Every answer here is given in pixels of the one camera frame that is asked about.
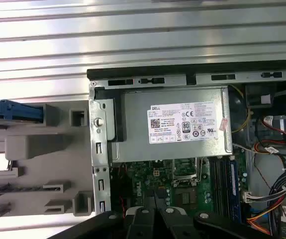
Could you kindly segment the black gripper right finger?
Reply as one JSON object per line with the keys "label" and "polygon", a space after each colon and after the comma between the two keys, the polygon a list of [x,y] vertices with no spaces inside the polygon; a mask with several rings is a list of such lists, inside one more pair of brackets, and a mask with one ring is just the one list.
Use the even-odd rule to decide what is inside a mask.
{"label": "black gripper right finger", "polygon": [[184,209],[170,207],[156,196],[158,239],[270,239],[271,236],[213,212],[199,211],[193,217]]}

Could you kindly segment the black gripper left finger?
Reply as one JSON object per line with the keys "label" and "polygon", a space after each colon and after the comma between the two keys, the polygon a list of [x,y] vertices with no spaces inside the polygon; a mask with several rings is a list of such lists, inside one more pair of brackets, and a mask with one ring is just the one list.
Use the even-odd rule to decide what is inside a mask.
{"label": "black gripper left finger", "polygon": [[52,239],[151,239],[153,237],[157,194],[150,191],[145,206],[129,208],[122,215],[108,211],[51,236]]}

